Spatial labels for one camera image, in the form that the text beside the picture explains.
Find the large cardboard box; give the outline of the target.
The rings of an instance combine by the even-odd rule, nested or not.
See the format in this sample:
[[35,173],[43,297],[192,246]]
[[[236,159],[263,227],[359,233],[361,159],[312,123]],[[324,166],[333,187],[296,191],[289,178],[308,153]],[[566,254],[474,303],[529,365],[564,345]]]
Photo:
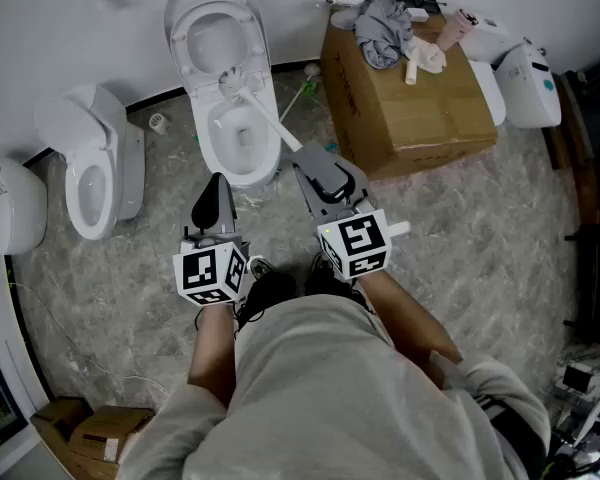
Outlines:
[[492,147],[497,130],[459,45],[440,74],[405,81],[405,59],[375,70],[355,35],[329,25],[321,52],[323,87],[341,154],[371,180],[433,169]]

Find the person's right forearm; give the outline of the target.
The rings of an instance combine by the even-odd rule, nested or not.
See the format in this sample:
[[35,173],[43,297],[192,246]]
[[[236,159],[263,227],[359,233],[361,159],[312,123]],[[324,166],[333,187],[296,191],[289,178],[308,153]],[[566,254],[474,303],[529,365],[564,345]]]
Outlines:
[[441,323],[386,271],[376,271],[358,279],[375,313],[396,349],[424,368],[432,352],[454,364],[462,356]]

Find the white tankless toilet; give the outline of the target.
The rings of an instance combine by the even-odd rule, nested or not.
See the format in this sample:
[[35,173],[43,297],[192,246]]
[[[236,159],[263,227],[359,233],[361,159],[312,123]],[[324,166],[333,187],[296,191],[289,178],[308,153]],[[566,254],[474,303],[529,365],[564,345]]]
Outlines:
[[238,67],[272,113],[278,111],[268,42],[256,0],[168,0],[166,40],[186,90],[205,163],[238,188],[274,177],[282,140],[247,101],[229,101],[221,74]]

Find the person's grey sweatshirt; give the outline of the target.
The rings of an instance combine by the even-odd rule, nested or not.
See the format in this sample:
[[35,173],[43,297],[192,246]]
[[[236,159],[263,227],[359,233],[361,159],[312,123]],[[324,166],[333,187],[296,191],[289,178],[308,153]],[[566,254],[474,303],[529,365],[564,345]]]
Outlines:
[[144,427],[119,480],[539,480],[547,412],[488,356],[431,362],[435,385],[359,304],[269,308],[237,338],[228,404],[184,384]]

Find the white flat panel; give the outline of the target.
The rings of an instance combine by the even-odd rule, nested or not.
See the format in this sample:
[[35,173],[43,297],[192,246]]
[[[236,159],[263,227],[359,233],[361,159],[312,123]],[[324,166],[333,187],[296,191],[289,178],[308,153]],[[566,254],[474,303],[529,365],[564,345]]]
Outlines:
[[506,105],[496,81],[494,70],[486,62],[470,60],[469,64],[481,88],[494,125],[498,127],[506,118]]

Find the pink bottle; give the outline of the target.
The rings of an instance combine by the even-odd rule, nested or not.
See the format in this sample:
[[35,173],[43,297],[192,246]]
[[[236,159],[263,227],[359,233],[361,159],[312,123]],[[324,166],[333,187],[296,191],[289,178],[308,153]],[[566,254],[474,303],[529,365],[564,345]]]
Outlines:
[[458,9],[451,15],[436,39],[436,45],[444,52],[460,42],[476,25],[478,19],[472,12]]

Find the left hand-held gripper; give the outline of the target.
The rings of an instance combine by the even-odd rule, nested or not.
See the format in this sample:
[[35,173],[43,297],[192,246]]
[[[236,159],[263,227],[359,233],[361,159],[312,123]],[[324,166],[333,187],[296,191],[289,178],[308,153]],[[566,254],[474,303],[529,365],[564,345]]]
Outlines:
[[236,211],[226,177],[213,173],[191,209],[173,256],[177,292],[204,307],[238,300],[248,264],[249,243],[235,230]]

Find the cluttered equipment desk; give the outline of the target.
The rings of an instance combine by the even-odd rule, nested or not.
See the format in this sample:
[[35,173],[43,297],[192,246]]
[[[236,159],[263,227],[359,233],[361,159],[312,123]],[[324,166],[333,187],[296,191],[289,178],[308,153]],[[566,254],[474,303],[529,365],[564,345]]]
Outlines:
[[552,436],[541,480],[600,480],[600,345],[573,344],[553,379]]

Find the white toilet with boxy tank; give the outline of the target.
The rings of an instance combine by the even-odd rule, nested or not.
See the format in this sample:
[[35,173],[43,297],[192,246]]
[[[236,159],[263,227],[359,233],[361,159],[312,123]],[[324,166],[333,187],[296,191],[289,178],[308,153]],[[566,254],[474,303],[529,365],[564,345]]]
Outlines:
[[107,237],[139,213],[145,185],[145,135],[104,87],[87,83],[45,98],[33,112],[44,144],[66,161],[69,218],[85,239]]

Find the person's left shoe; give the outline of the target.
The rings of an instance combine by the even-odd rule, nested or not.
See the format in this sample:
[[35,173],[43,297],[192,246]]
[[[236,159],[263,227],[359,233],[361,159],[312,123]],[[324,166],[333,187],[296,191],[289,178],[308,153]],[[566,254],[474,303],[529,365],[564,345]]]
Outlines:
[[274,267],[262,256],[250,257],[248,261],[248,269],[255,280],[259,280],[266,274],[274,271]]

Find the white toilet brush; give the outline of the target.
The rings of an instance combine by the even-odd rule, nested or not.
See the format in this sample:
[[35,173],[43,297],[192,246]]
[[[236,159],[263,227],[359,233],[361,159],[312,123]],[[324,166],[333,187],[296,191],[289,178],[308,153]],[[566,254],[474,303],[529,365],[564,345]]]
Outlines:
[[229,101],[245,100],[250,103],[279,134],[286,145],[296,152],[302,148],[300,141],[255,96],[252,77],[239,67],[224,71],[218,79],[219,90]]

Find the grey crumpled cloth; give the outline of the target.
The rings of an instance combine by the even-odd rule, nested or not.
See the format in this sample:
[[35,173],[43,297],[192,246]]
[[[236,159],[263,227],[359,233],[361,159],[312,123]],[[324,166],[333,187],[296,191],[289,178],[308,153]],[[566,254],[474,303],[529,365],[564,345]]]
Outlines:
[[356,44],[376,70],[395,66],[413,37],[411,15],[397,0],[367,0],[355,24]]

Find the white egg-shaped toilet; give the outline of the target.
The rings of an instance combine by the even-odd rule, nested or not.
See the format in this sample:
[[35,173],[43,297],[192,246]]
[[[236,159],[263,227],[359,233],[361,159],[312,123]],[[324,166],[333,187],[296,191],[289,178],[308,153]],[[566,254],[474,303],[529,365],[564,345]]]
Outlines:
[[0,159],[0,254],[19,255],[36,248],[47,224],[45,184],[28,168]]

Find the person's black trousers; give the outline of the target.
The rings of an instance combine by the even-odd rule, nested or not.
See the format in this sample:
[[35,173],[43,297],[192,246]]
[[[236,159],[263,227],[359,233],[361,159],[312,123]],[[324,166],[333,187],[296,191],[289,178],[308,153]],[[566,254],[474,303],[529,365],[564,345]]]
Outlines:
[[[348,298],[370,310],[361,292],[354,289],[350,283],[336,278],[330,268],[316,268],[305,282],[305,294],[334,295]],[[252,285],[245,302],[236,312],[238,330],[255,321],[268,308],[296,298],[296,281],[287,273],[268,271]]]

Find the white ceramic tank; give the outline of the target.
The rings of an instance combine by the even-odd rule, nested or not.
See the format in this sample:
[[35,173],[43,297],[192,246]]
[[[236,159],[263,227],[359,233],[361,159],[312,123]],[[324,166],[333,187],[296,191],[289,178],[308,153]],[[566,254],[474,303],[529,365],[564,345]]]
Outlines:
[[471,61],[496,64],[512,48],[509,31],[497,19],[474,16],[477,23],[460,41],[461,49]]

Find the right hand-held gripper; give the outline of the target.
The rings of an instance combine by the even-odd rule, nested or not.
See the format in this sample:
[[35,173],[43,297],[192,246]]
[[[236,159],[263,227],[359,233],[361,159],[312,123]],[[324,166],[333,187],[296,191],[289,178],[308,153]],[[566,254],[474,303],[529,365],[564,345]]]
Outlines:
[[292,164],[302,171],[302,193],[319,245],[339,274],[355,279],[385,269],[392,239],[408,234],[410,223],[388,223],[364,172],[319,142],[293,152]]

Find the person's left forearm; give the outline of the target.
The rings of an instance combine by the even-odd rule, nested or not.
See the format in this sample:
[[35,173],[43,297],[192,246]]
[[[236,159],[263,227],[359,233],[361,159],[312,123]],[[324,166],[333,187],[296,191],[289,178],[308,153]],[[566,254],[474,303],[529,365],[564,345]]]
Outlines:
[[233,309],[228,304],[202,308],[189,385],[204,388],[228,407],[236,387]]

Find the cream cloth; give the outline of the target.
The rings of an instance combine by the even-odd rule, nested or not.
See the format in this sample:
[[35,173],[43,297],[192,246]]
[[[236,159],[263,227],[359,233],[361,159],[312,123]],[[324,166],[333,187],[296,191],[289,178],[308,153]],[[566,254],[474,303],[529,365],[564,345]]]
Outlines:
[[413,36],[406,44],[404,55],[414,61],[419,69],[440,74],[447,66],[445,53],[435,43]]

